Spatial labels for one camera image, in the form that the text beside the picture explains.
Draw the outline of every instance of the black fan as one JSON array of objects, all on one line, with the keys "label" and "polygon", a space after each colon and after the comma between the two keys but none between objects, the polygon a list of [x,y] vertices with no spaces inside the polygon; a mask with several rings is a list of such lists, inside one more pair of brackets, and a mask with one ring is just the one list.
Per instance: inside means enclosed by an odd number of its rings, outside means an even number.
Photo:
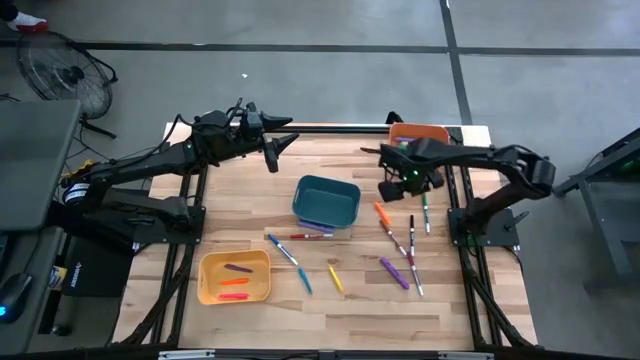
[{"label": "black fan", "polygon": [[[87,123],[87,120],[104,116],[111,107],[111,84],[118,81],[111,66],[96,59],[73,40],[51,31],[23,35],[18,40],[17,60],[20,73],[40,98],[79,100],[82,125],[116,137]],[[102,66],[111,71],[111,79]]]}]

